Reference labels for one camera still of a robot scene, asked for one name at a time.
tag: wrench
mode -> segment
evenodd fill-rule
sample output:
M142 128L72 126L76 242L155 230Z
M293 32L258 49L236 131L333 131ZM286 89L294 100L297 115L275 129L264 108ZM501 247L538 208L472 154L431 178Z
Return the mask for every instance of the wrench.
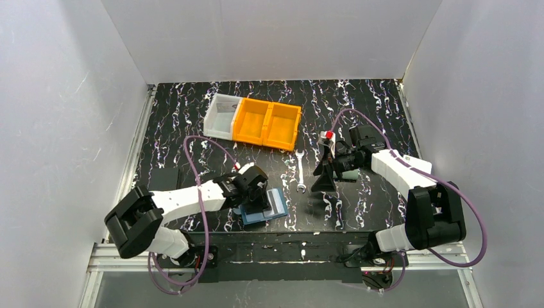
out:
M298 160L298 185L296 186L296 191L302 189L302 193L306 193L306 185L304 185L304 178L302 177L302 157L304 157L304 150L301 153L298 153L298 150L296 150L294 154Z

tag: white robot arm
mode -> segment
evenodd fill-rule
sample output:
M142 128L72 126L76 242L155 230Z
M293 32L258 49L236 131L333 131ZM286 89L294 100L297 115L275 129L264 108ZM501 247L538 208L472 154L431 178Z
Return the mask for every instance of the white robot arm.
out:
M119 255L132 258L142 252L155 252L174 259L190 259L191 241L181 230L164 225L200 212L200 190L206 212L244 206L246 212L269 207L266 198L268 177L253 163L236 173L219 176L200 187L149 192L145 187L132 189L106 216Z
M336 191L335 181L354 181L358 169L363 168L383 176L407 201L406 223L373 232L365 251L368 258L464 239L460 197L411 169L417 167L430 173L430 162L408 156L399 158L398 152L387 149L383 137L369 125L353 127L349 132L352 144L336 141L334 132L320 133L318 142L324 147L323 158L314 171L319 178L311 191Z

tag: plastic bin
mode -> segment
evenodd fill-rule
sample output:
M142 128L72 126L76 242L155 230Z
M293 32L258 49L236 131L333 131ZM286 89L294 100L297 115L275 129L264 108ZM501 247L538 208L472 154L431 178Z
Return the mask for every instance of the plastic bin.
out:
M215 94L204 117L204 136L232 140L234 120L242 98Z
M292 151L302 108L281 103L270 104L271 111L264 127L262 145Z
M271 106L269 101L244 98L234 120L233 140L262 145Z

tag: floor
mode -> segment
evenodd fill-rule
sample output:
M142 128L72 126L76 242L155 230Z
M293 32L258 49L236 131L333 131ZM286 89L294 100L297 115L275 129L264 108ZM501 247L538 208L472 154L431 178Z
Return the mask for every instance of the floor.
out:
M279 101L302 106L296 149L304 149L303 174L308 187L316 178L311 173L319 162L322 149L316 144L318 133L328 130L337 112L356 108L381 126L391 144L401 153L417 157L409 125L394 80L301 80L301 81L230 81L213 83L161 83L153 103L139 165L133 181L148 185L151 170L178 167L185 176L183 187L195 185L183 154L186 135L203 135L203 118L215 93ZM338 130L347 137L347 129L360 123L346 114ZM267 223L248 225L232 210L208 214L215 232L229 231L353 231L377 230L404 222L405 201L381 176L360 171L357 183L341 183L332 194L296 192L297 159L294 152L218 140L241 164L255 162L269 177L269 187L281 187L289 215ZM203 182L230 170L225 155L207 142L192 142L191 153ZM200 214L179 219L169 228L202 231Z

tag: white wall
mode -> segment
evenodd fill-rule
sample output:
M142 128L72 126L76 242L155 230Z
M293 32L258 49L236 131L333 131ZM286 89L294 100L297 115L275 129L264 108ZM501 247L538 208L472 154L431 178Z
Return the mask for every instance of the white wall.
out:
M401 78L441 0L102 0L148 83Z
M544 2L444 0L405 77L422 155L474 201L486 307L544 307ZM472 214L465 241L474 258Z
M0 1L2 307L77 307L146 84L99 0Z

